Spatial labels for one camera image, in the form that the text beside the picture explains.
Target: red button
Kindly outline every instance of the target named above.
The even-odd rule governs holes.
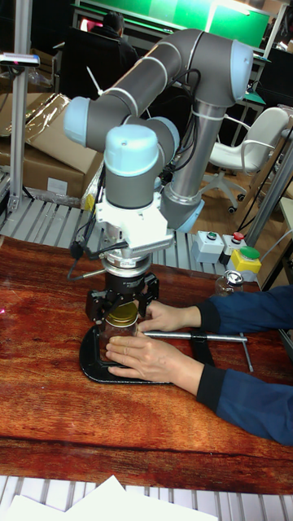
[[[237,241],[242,241],[244,239],[244,235],[243,234],[240,234],[239,231],[235,231],[233,233],[233,237],[234,239],[236,239]]]

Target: glass bottle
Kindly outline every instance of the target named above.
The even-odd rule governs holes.
[[[228,296],[235,291],[243,290],[243,276],[238,271],[229,269],[219,277],[215,283],[215,292],[218,296]]]
[[[135,336],[137,332],[138,309],[134,302],[123,304],[109,313],[105,329],[99,334],[100,360],[109,361],[106,357],[106,345],[112,336]]]

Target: green button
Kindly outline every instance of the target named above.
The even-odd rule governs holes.
[[[214,231],[209,231],[207,234],[208,239],[211,239],[212,241],[216,240],[216,234]]]
[[[254,247],[251,246],[243,246],[240,248],[240,253],[242,253],[247,259],[258,259],[260,256],[260,252],[258,252]]]

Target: gold jar lid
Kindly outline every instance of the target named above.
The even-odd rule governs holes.
[[[116,327],[132,326],[138,318],[138,309],[134,302],[118,306],[106,319],[108,324]]]

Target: white paper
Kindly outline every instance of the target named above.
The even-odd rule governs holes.
[[[126,492],[112,476],[65,513],[66,521],[92,519],[97,521],[216,521],[213,515],[203,514],[184,506],[160,501],[153,497]]]
[[[67,512],[60,512],[23,496],[15,496],[5,521],[216,521],[217,518],[161,501],[126,492],[115,476],[107,479]]]
[[[54,192],[60,195],[67,194],[68,183],[66,181],[61,181],[60,179],[54,179],[53,177],[48,177],[47,182],[47,190],[49,192]]]
[[[64,512],[37,503],[25,496],[14,496],[5,521],[64,521]]]

